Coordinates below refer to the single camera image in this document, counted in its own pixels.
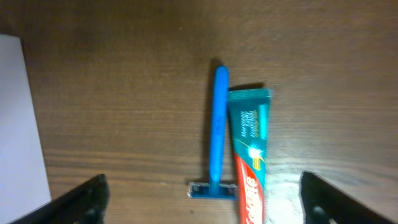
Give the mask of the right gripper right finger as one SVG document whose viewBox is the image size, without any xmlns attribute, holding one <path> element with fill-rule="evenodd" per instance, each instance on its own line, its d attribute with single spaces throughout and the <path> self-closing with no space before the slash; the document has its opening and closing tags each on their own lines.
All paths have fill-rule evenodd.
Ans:
<svg viewBox="0 0 398 224">
<path fill-rule="evenodd" d="M 313 172 L 302 172 L 300 198 L 305 224 L 394 223 Z"/>
</svg>

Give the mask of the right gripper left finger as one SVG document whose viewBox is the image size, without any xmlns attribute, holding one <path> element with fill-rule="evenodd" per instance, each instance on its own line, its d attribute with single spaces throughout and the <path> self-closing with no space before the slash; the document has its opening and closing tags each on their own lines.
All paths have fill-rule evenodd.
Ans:
<svg viewBox="0 0 398 224">
<path fill-rule="evenodd" d="M 98 174 L 61 197 L 12 221 L 12 224 L 104 224 L 110 190 Z"/>
</svg>

